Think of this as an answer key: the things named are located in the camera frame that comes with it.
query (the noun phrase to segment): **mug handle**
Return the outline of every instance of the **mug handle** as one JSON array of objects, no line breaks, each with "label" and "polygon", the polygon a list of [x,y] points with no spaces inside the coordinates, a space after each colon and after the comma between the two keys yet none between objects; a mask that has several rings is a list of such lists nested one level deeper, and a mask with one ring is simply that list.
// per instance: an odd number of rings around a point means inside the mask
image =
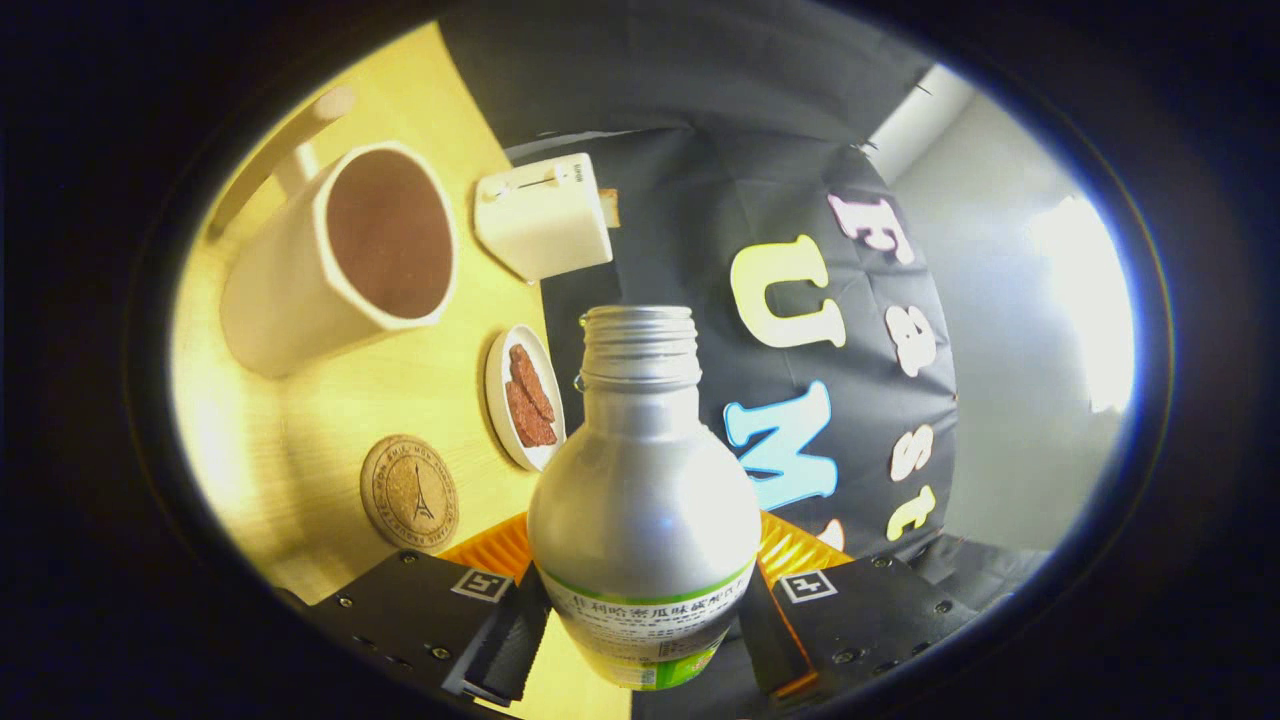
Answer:
[{"label": "mug handle", "polygon": [[317,97],[268,138],[223,193],[209,222],[209,234],[220,236],[273,173],[289,196],[315,177],[320,167],[308,141],[330,123],[351,113],[355,104],[355,91],[339,85]]}]

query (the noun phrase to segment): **eiffel tower print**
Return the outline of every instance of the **eiffel tower print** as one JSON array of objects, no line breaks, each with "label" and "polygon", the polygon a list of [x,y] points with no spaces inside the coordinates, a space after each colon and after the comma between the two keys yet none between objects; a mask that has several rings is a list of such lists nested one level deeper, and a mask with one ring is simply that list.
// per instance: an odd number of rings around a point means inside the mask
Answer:
[{"label": "eiffel tower print", "polygon": [[426,506],[426,498],[422,497],[422,478],[417,474],[417,462],[413,464],[413,477],[417,479],[417,507],[413,509],[413,519],[416,520],[419,515],[426,515],[428,520],[434,520],[435,515],[431,514],[431,509]]}]

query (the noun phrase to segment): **cookie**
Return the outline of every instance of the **cookie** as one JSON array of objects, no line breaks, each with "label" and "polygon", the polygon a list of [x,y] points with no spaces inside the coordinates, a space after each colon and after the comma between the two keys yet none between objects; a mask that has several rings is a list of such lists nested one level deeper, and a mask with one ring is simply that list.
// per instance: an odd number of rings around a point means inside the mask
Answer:
[{"label": "cookie", "polygon": [[511,409],[511,420],[516,425],[521,445],[525,447],[556,445],[556,430],[534,407],[525,388],[515,380],[507,383],[507,407]]},{"label": "cookie", "polygon": [[525,351],[525,346],[522,345],[511,346],[511,379],[525,388],[525,392],[529,393],[529,400],[532,401],[534,407],[538,409],[538,414],[544,420],[548,423],[556,421],[556,410],[552,409],[552,401],[543,392],[543,383],[538,377],[538,370],[534,370],[534,363],[529,359],[529,352]]}]

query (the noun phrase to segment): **white wall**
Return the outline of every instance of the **white wall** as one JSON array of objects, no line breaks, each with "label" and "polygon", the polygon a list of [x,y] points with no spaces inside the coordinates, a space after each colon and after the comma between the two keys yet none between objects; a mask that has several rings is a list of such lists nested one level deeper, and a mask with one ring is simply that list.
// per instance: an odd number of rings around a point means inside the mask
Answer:
[{"label": "white wall", "polygon": [[973,86],[963,77],[933,65],[860,150],[879,177],[892,184],[955,122],[973,96]]},{"label": "white wall", "polygon": [[1052,548],[1119,428],[1089,409],[1082,351],[1028,225],[1079,192],[983,95],[891,184],[937,282],[959,387],[947,532]]}]

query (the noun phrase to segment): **brown liquid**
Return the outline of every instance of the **brown liquid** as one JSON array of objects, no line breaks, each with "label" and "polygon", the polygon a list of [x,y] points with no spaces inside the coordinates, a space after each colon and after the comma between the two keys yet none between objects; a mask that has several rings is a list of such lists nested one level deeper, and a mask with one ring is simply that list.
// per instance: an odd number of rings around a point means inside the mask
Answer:
[{"label": "brown liquid", "polygon": [[379,309],[421,318],[453,266],[448,218],[431,179],[393,150],[352,160],[329,193],[329,245],[347,281]]}]

